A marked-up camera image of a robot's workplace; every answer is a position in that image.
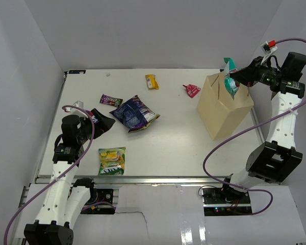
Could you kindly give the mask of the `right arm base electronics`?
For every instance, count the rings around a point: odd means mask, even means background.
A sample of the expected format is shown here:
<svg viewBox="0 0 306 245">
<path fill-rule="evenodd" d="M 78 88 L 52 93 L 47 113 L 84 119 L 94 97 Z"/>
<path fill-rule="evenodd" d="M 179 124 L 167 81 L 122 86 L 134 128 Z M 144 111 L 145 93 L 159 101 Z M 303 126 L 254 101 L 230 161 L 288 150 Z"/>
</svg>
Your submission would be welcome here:
<svg viewBox="0 0 306 245">
<path fill-rule="evenodd" d="M 222 196 L 221 188 L 212 185 L 200 187 L 197 193 L 202 198 L 205 217 L 252 214 L 250 196 L 247 193 L 243 197 L 232 201 L 227 201 Z"/>
</svg>

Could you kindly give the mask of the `purple chocolate bar wrapper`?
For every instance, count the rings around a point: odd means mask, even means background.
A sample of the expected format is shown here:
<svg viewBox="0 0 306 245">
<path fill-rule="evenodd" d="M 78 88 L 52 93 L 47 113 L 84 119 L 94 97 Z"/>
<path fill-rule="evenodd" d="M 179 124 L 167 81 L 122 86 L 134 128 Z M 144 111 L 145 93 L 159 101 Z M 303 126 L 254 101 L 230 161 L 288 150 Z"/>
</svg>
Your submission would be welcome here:
<svg viewBox="0 0 306 245">
<path fill-rule="evenodd" d="M 123 99 L 119 99 L 116 97 L 111 97 L 103 94 L 100 98 L 100 103 L 105 105 L 110 105 L 118 108 L 123 102 Z"/>
</svg>

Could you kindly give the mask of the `green yellow chips bag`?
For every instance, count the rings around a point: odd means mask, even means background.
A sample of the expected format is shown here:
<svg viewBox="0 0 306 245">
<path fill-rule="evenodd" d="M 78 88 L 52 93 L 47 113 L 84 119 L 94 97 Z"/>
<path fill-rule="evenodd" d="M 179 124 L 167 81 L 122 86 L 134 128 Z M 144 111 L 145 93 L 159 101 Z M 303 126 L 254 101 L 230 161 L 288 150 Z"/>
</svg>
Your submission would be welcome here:
<svg viewBox="0 0 306 245">
<path fill-rule="evenodd" d="M 98 175 L 123 175 L 126 147 L 99 149 Z"/>
</svg>

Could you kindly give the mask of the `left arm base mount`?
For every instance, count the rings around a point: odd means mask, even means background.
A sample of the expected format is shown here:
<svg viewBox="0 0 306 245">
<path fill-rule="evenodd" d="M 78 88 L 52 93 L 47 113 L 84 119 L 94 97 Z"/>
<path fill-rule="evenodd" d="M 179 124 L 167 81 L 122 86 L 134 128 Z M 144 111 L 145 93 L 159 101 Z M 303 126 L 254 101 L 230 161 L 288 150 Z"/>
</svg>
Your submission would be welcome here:
<svg viewBox="0 0 306 245">
<path fill-rule="evenodd" d="M 93 214 L 93 215 L 113 215 L 115 213 L 114 208 L 107 204 L 99 204 L 94 206 L 97 202 L 106 202 L 116 207 L 118 202 L 118 190 L 117 189 L 96 189 L 96 200 L 86 203 L 85 206 L 91 206 L 86 210 L 82 210 L 81 214 Z"/>
</svg>

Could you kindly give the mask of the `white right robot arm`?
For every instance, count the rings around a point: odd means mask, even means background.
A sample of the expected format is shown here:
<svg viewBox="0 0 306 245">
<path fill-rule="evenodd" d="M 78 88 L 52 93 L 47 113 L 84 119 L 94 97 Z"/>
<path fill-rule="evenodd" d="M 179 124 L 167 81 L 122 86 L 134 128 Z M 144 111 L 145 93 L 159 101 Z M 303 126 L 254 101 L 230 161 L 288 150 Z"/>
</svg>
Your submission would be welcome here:
<svg viewBox="0 0 306 245">
<path fill-rule="evenodd" d="M 305 85 L 299 82 L 306 65 L 306 55 L 289 52 L 281 67 L 263 64 L 255 58 L 246 68 L 231 73 L 235 82 L 251 87 L 257 82 L 267 85 L 271 92 L 272 116 L 267 139 L 248 157 L 242 171 L 225 178 L 220 197 L 225 203 L 240 200 L 248 189 L 261 184 L 282 182 L 301 163 L 302 153 L 294 140 L 297 111 L 304 97 Z"/>
</svg>

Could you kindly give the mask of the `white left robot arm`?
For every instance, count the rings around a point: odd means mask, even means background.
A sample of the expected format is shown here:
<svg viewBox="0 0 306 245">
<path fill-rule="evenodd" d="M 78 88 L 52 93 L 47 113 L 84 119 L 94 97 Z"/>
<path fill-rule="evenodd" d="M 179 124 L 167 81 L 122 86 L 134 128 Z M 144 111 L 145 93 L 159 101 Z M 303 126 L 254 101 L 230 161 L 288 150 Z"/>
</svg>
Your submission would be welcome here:
<svg viewBox="0 0 306 245">
<path fill-rule="evenodd" d="M 41 209 L 32 224 L 27 224 L 24 236 L 28 244 L 72 244 L 73 226 L 84 205 L 97 199 L 94 181 L 83 178 L 74 181 L 80 160 L 87 149 L 85 143 L 109 131 L 115 120 L 96 109 L 81 109 L 62 118 L 61 134 L 56 138 L 53 172 L 45 190 Z"/>
</svg>

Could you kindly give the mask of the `teal candy packet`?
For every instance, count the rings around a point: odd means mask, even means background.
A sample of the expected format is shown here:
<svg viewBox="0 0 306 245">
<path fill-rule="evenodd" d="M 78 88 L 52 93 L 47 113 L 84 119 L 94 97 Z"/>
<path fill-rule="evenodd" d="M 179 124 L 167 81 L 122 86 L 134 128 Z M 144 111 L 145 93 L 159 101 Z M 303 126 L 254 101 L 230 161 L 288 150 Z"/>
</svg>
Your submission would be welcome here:
<svg viewBox="0 0 306 245">
<path fill-rule="evenodd" d="M 239 90 L 239 83 L 237 83 L 233 78 L 230 77 L 230 74 L 235 73 L 238 71 L 234 61 L 229 58 L 223 58 L 225 62 L 225 68 L 224 68 L 224 85 L 227 90 L 227 92 L 230 94 L 232 99 L 234 99 L 237 91 Z"/>
</svg>

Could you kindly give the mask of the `purple white snack packet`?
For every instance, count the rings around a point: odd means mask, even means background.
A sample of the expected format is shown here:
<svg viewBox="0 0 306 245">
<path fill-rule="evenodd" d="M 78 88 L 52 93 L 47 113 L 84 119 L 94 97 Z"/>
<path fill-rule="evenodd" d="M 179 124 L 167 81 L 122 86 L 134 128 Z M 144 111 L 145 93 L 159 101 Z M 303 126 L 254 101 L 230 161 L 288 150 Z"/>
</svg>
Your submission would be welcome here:
<svg viewBox="0 0 306 245">
<path fill-rule="evenodd" d="M 99 114 L 98 114 L 98 111 L 95 108 L 92 109 L 92 110 L 86 110 L 86 112 L 90 115 L 94 124 L 97 124 L 99 122 Z"/>
</svg>

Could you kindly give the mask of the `dark blue chips bag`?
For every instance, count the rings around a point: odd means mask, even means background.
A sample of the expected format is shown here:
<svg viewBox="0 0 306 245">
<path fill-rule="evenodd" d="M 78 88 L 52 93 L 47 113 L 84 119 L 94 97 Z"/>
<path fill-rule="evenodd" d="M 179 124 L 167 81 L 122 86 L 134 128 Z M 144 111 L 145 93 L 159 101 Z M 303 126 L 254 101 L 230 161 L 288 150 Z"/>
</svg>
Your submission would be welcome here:
<svg viewBox="0 0 306 245">
<path fill-rule="evenodd" d="M 138 97 L 133 96 L 117 109 L 110 112 L 129 130 L 129 133 L 146 129 L 150 124 L 160 117 L 148 108 Z"/>
</svg>

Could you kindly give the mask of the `red candy packet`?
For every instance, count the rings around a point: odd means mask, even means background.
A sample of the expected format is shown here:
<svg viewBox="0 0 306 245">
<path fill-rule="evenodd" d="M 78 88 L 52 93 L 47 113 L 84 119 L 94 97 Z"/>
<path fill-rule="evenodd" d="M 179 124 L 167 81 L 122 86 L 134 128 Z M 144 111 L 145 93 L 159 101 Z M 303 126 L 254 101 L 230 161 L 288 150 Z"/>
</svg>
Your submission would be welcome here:
<svg viewBox="0 0 306 245">
<path fill-rule="evenodd" d="M 186 89 L 187 95 L 190 98 L 194 98 L 201 90 L 201 88 L 193 84 L 183 85 L 183 87 Z"/>
</svg>

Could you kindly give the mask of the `brown paper bag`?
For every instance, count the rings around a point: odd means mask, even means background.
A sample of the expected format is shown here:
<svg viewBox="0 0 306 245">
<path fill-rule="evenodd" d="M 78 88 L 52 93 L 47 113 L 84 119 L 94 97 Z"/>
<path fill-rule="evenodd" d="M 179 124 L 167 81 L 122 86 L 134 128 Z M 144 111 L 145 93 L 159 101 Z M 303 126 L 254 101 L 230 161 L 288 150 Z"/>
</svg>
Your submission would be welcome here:
<svg viewBox="0 0 306 245">
<path fill-rule="evenodd" d="M 206 77 L 196 108 L 213 140 L 232 135 L 254 106 L 245 86 L 239 86 L 232 97 L 224 79 L 224 72 Z"/>
</svg>

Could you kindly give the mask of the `yellow snack bar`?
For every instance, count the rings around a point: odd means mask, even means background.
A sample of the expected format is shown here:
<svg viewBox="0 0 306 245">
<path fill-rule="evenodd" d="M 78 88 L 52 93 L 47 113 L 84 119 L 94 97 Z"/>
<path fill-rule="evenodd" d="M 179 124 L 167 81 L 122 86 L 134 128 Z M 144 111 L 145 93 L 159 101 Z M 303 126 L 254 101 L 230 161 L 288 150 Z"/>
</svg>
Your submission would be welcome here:
<svg viewBox="0 0 306 245">
<path fill-rule="evenodd" d="M 156 80 L 156 76 L 149 74 L 145 76 L 148 89 L 159 89 L 159 85 Z"/>
</svg>

